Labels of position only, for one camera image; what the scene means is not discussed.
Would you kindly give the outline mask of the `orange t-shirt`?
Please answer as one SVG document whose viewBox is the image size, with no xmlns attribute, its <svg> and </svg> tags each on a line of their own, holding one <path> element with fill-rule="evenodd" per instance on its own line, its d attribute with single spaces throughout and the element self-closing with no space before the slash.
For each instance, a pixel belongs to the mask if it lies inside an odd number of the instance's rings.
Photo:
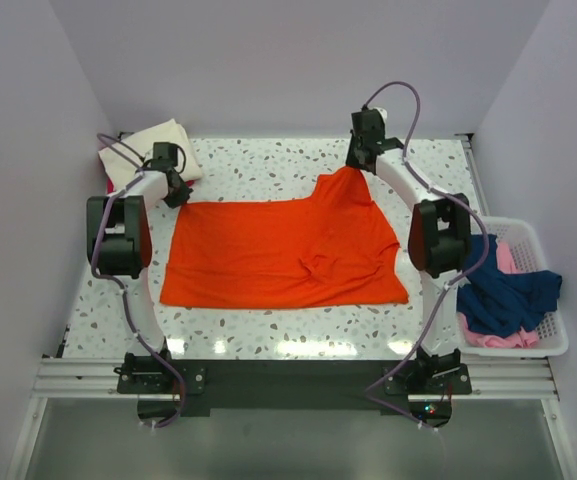
<svg viewBox="0 0 577 480">
<path fill-rule="evenodd" d="M 182 207 L 160 301 L 214 309 L 405 304 L 399 249 L 364 174 L 343 167 L 320 175 L 301 199 Z"/>
</svg>

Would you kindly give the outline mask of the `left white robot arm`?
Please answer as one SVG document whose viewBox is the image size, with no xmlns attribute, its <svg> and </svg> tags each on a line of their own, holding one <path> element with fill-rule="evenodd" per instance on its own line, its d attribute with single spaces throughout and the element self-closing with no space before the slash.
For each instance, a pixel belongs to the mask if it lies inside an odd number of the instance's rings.
<svg viewBox="0 0 577 480">
<path fill-rule="evenodd" d="M 183 378 L 172 365 L 165 335 L 156 319 L 149 291 L 148 269 L 153 245 L 148 212 L 160 201 L 169 208 L 185 205 L 192 189 L 182 179 L 185 150 L 172 142 L 153 144 L 149 158 L 133 162 L 128 183 L 86 202 L 87 258 L 94 278 L 115 284 L 120 293 L 131 349 L 119 375 L 124 382 L 139 380 L 153 392 L 164 392 Z M 135 362 L 144 361 L 140 373 Z"/>
</svg>

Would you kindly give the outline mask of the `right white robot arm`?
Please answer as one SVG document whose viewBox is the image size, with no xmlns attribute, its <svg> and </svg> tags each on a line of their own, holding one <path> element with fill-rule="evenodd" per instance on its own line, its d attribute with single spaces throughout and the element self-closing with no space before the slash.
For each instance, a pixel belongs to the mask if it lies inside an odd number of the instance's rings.
<svg viewBox="0 0 577 480">
<path fill-rule="evenodd" d="M 471 249 L 469 203 L 449 194 L 414 169 L 397 138 L 386 136 L 386 113 L 367 106 L 351 115 L 346 164 L 374 174 L 388 184 L 411 212 L 407 253 L 419 272 L 425 324 L 411 358 L 387 376 L 403 375 L 427 393 L 437 392 L 460 368 L 461 353 L 454 339 L 457 291 L 450 284 Z"/>
</svg>

